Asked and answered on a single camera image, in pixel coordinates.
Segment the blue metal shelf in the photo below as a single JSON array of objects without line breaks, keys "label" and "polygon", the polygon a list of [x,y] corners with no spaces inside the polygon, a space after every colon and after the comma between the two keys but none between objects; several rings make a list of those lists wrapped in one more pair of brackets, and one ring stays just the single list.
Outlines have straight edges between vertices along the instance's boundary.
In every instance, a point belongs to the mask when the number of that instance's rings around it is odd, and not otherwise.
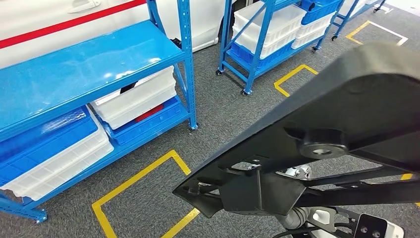
[{"label": "blue metal shelf", "polygon": [[[4,68],[0,141],[184,58],[185,52],[152,22],[144,21]],[[118,78],[127,72],[133,73]]]},{"label": "blue metal shelf", "polygon": [[142,136],[123,145],[111,140],[113,152],[37,201],[15,202],[0,191],[0,211],[42,222],[47,214],[36,207],[43,202],[185,120],[197,128],[189,0],[177,2],[180,48],[165,35],[155,0],[147,0],[150,20],[0,69],[0,142],[171,65],[186,102]]},{"label": "blue metal shelf", "polygon": [[384,5],[386,0],[377,0],[374,3],[371,4],[365,4],[356,14],[354,14],[353,16],[350,16],[352,11],[354,10],[354,8],[356,7],[357,3],[359,2],[359,0],[355,0],[355,2],[353,3],[352,7],[350,8],[349,12],[347,13],[347,15],[343,16],[341,14],[338,14],[337,17],[340,18],[342,20],[341,23],[337,23],[337,22],[333,22],[333,25],[338,26],[337,31],[335,32],[334,36],[331,38],[332,40],[337,39],[337,37],[340,35],[341,30],[343,29],[343,27],[347,24],[347,22],[349,22],[350,20],[354,19],[355,17],[357,17],[358,15],[364,13],[365,11],[372,9],[378,2],[380,2],[379,6],[377,8],[375,8],[373,10],[373,13],[379,11],[381,9],[381,7]]},{"label": "blue metal shelf", "polygon": [[40,204],[44,203],[45,201],[49,200],[50,198],[56,196],[57,194],[63,192],[64,190],[72,187],[73,185],[77,184],[81,180],[87,178],[88,176],[96,173],[97,171],[101,170],[102,168],[108,166],[112,162],[118,160],[119,158],[127,155],[131,151],[139,148],[140,146],[146,144],[147,142],[155,139],[162,133],[170,130],[171,128],[179,125],[180,123],[186,121],[190,117],[189,113],[187,112],[186,108],[182,107],[181,113],[179,113],[176,117],[172,118],[170,121],[166,121],[165,123],[161,123],[154,128],[154,130],[150,130],[146,132],[145,136],[142,136],[138,140],[132,140],[124,145],[118,145],[115,141],[111,140],[112,145],[114,146],[114,150],[108,154],[107,156],[103,157],[99,161],[97,161],[94,165],[88,167],[83,172],[76,175],[71,180],[64,183],[59,188],[55,189],[54,191],[50,192],[43,198],[37,201],[31,201],[26,205],[27,209],[32,209]]},{"label": "blue metal shelf", "polygon": [[[265,2],[265,4],[271,3],[272,0],[261,0]],[[291,4],[297,3],[300,0],[274,0],[273,11],[278,11],[282,8],[285,8]]]},{"label": "blue metal shelf", "polygon": [[[274,68],[275,66],[279,65],[286,59],[292,57],[293,55],[297,54],[299,51],[307,47],[309,44],[313,43],[314,41],[305,44],[304,46],[291,51],[289,54],[286,55],[280,55],[278,59],[273,60],[271,63],[268,63],[267,66],[264,66],[263,68],[258,69],[257,65],[260,61],[261,51],[263,49],[263,42],[265,40],[265,36],[268,31],[268,25],[271,21],[272,15],[275,11],[282,9],[288,5],[297,3],[297,0],[262,0],[265,4],[261,7],[261,9],[250,19],[250,21],[244,26],[243,29],[241,29],[238,34],[229,41],[229,29],[230,29],[230,19],[231,19],[231,12],[232,12],[232,0],[226,0],[225,3],[225,12],[224,12],[224,18],[223,18],[223,31],[222,31],[222,37],[221,37],[221,46],[220,46],[220,58],[219,58],[219,66],[216,71],[217,75],[221,75],[225,71],[225,67],[231,70],[234,74],[236,74],[240,79],[242,79],[246,85],[245,88],[242,90],[243,95],[248,95],[252,92],[252,84],[254,80],[261,76],[263,73],[269,71],[270,69]],[[337,15],[338,9],[343,4],[344,0],[341,0],[339,5],[337,7],[337,11],[335,15],[331,19],[331,23],[334,22],[335,16]],[[254,57],[252,59],[252,64],[246,63],[241,58],[230,52],[230,48],[232,43],[244,32],[244,29],[249,26],[249,24],[255,19],[255,17],[263,12],[264,18],[261,25],[261,31],[260,35],[258,37],[257,46],[255,49]],[[325,30],[325,33],[322,37],[318,38],[318,43],[316,46],[313,47],[313,51],[316,51],[320,49],[320,46],[325,38],[325,35],[328,33],[329,25],[327,29]],[[246,71],[248,71],[248,77],[244,76],[242,73],[240,73],[238,70],[236,70],[233,66],[231,66],[227,61],[227,57],[231,57],[236,63],[238,63],[242,68],[244,68]]]},{"label": "blue metal shelf", "polygon": [[[305,45],[291,50],[289,51],[287,54],[283,54],[281,55],[279,58],[277,58],[276,60],[273,60],[269,65],[261,68],[261,69],[257,69],[255,70],[255,77],[259,77],[261,75],[263,75],[264,73],[268,72],[269,70],[273,69],[274,67],[276,67],[277,65],[285,62],[286,60],[288,60],[289,58],[293,57],[295,54],[299,53],[300,51],[302,51],[304,48],[312,45],[313,43],[315,43],[316,41],[319,41],[323,36],[316,38],[315,40],[306,43]],[[228,50],[227,55],[229,57],[231,57],[236,63],[238,63],[242,68],[244,68],[246,71],[250,71],[250,65],[245,62],[243,59],[241,59],[240,57],[237,57],[234,53],[231,52],[231,50]]]}]

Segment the yellow floor tape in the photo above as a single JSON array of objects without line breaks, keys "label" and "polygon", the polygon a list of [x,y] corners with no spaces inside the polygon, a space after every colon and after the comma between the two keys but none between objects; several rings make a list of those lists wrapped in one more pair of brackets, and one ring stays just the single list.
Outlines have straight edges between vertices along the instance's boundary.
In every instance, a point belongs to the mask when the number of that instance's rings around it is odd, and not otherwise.
[{"label": "yellow floor tape", "polygon": [[[175,150],[169,151],[164,156],[160,157],[145,169],[138,172],[136,175],[131,177],[129,180],[109,192],[107,195],[103,196],[98,201],[92,204],[92,209],[106,235],[107,238],[116,238],[116,234],[111,227],[108,219],[106,218],[105,213],[102,211],[101,206],[110,201],[112,198],[120,194],[122,191],[126,190],[129,186],[133,185],[135,182],[146,176],[148,173],[159,167],[165,161],[173,158],[177,165],[181,168],[181,170],[188,175],[191,173],[191,170],[188,168],[187,164],[181,159],[181,157],[176,153]],[[166,232],[162,238],[172,238],[174,237],[180,230],[182,230],[190,221],[192,221],[200,212],[197,209],[193,209],[190,213],[188,213],[181,221],[179,221],[174,227],[172,227],[168,232]]]},{"label": "yellow floor tape", "polygon": [[277,89],[280,93],[282,93],[284,96],[289,97],[290,94],[288,92],[286,92],[284,89],[282,89],[280,87],[280,84],[284,83],[287,79],[291,78],[293,75],[297,74],[299,71],[301,71],[302,69],[307,69],[309,70],[309,72],[313,73],[313,74],[318,74],[318,72],[316,72],[314,69],[312,69],[311,67],[307,66],[306,64],[301,64],[300,66],[298,66],[296,69],[290,71],[288,74],[286,74],[285,76],[281,77],[279,80],[277,80],[274,83],[274,87],[275,89]]}]

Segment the silver part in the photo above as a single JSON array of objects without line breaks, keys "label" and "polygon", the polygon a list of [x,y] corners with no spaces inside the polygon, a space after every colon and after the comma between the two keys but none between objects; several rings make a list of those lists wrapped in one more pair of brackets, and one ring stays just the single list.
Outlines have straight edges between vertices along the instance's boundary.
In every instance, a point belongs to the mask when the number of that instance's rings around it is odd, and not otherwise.
[{"label": "silver part", "polygon": [[308,219],[310,208],[294,207],[286,216],[276,215],[280,224],[286,229],[297,229],[301,227]]},{"label": "silver part", "polygon": [[312,177],[312,169],[309,165],[300,165],[287,169],[285,174],[299,179],[310,179]]},{"label": "silver part", "polygon": [[[309,165],[300,165],[289,168],[285,174],[297,177],[299,179],[309,179],[312,175],[312,169]],[[301,227],[308,219],[311,208],[294,207],[286,216],[276,215],[277,220],[286,229],[297,229]]]}]

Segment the blue shelf board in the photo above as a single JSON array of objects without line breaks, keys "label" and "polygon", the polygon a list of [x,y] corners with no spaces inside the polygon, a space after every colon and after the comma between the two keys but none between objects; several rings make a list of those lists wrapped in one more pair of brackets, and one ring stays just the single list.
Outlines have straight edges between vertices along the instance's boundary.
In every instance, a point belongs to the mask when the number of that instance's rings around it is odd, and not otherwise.
[{"label": "blue shelf board", "polygon": [[[288,60],[290,57],[294,56],[295,54],[299,53],[301,50],[303,50],[304,48],[308,47],[309,45],[313,44],[314,42],[320,40],[321,38],[323,38],[324,36],[318,37],[316,39],[314,39],[313,41],[310,41],[306,44],[304,44],[303,46],[291,50],[288,54],[283,54],[281,57],[277,58],[276,60],[273,60],[269,65],[267,65],[264,68],[258,69],[255,71],[255,77],[259,77],[262,74],[266,73],[267,71],[269,71],[270,69],[276,67],[277,65],[281,64],[282,62]],[[250,65],[248,63],[246,63],[245,61],[243,61],[241,58],[237,57],[234,53],[232,53],[230,50],[228,50],[227,55],[229,57],[231,57],[238,65],[240,65],[242,68],[244,68],[246,71],[250,71]]]},{"label": "blue shelf board", "polygon": [[190,117],[190,115],[187,112],[187,110],[185,109],[184,105],[183,104],[181,104],[181,105],[182,105],[181,112],[177,116],[171,118],[170,120],[167,120],[167,121],[164,121],[164,122],[160,123],[158,126],[154,127],[153,130],[150,130],[150,131],[146,132],[144,136],[133,139],[132,141],[127,142],[124,145],[118,145],[115,141],[111,140],[111,143],[114,147],[114,150],[110,154],[106,155],[105,157],[103,157],[102,159],[100,159],[99,161],[97,161],[96,163],[94,163],[93,165],[88,167],[87,169],[85,169],[83,172],[79,173],[78,175],[76,175],[75,177],[73,177],[72,179],[70,179],[69,181],[67,181],[63,185],[61,185],[60,187],[56,188],[54,191],[45,195],[40,200],[30,202],[29,204],[27,204],[25,206],[25,208],[26,209],[32,209],[32,208],[35,208],[35,207],[39,206],[40,204],[47,201],[48,199],[56,196],[57,194],[63,192],[64,190],[72,187],[73,185],[77,184],[78,182],[82,181],[83,179],[87,178],[88,176],[90,176],[90,175],[96,173],[97,171],[101,170],[102,168],[108,166],[112,162],[114,162],[114,161],[120,159],[121,157],[127,155],[131,151],[139,148],[140,146],[142,146],[142,145],[146,144],[147,142],[155,139],[156,137],[160,136],[161,134],[165,133],[166,131],[168,131],[168,130],[174,128],[175,126],[179,125],[180,123],[186,121]]},{"label": "blue shelf board", "polygon": [[[261,0],[265,3],[270,2],[271,0]],[[291,4],[297,3],[300,0],[274,0],[274,10],[273,11],[278,11],[282,8],[285,8]]]},{"label": "blue shelf board", "polygon": [[0,69],[0,141],[187,56],[149,20]]}]

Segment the shelf post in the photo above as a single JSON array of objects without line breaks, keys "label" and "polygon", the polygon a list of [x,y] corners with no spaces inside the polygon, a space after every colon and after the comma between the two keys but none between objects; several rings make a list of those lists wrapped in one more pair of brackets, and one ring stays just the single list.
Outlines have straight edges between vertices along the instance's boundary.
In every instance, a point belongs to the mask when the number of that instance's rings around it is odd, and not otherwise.
[{"label": "shelf post", "polygon": [[224,50],[229,42],[229,26],[230,26],[230,17],[232,15],[232,0],[226,0],[224,5],[224,17],[222,25],[222,39],[220,42],[220,59],[219,59],[219,70],[224,72],[223,62],[226,61],[226,50]]},{"label": "shelf post", "polygon": [[274,10],[274,3],[275,0],[268,0],[265,2],[265,13],[264,13],[264,19],[262,20],[261,25],[261,32],[260,36],[258,37],[257,47],[255,48],[255,54],[254,58],[252,59],[252,65],[249,71],[248,80],[244,89],[244,93],[250,94],[252,92],[252,84],[254,83],[255,79],[255,71],[257,64],[260,60],[261,51],[263,50],[263,45],[265,41],[265,36],[268,31],[268,27],[270,25],[271,17],[273,16],[273,10]]},{"label": "shelf post", "polygon": [[340,4],[339,4],[339,6],[338,6],[338,8],[337,8],[337,10],[335,11],[335,14],[332,16],[332,18],[331,18],[331,20],[330,20],[330,23],[329,23],[329,26],[327,27],[327,29],[325,30],[325,32],[324,32],[324,36],[318,41],[318,43],[317,43],[317,45],[315,46],[315,48],[317,49],[317,50],[319,50],[320,48],[321,48],[321,44],[322,44],[322,42],[324,41],[324,39],[325,39],[325,37],[326,37],[326,35],[328,34],[328,31],[329,31],[329,28],[331,27],[331,25],[334,25],[334,21],[335,21],[335,18],[337,17],[337,15],[338,15],[338,11],[340,10],[340,8],[341,8],[341,6],[343,5],[343,3],[344,3],[344,0],[342,0],[341,2],[340,2]]},{"label": "shelf post", "polygon": [[190,128],[197,129],[196,102],[194,94],[194,65],[193,65],[193,44],[191,41],[191,18],[190,1],[178,0],[179,28],[181,31],[181,48],[186,53],[184,62],[184,76],[186,79],[185,99],[187,110],[190,115]]},{"label": "shelf post", "polygon": [[[337,8],[337,13],[340,10],[341,6],[343,5],[344,1],[341,1],[340,6]],[[349,21],[350,19],[350,15],[352,14],[354,8],[356,7],[357,3],[359,2],[359,0],[355,0],[355,2],[353,3],[352,7],[350,8],[349,12],[347,13],[347,15],[344,17],[343,21],[341,22],[340,26],[338,27],[338,30],[335,32],[334,36],[338,37],[340,35],[341,30],[343,29],[343,27],[346,25],[346,23]]]},{"label": "shelf post", "polygon": [[44,210],[26,209],[23,204],[10,200],[2,191],[0,191],[0,211],[30,218],[37,223],[47,219],[47,213]]}]

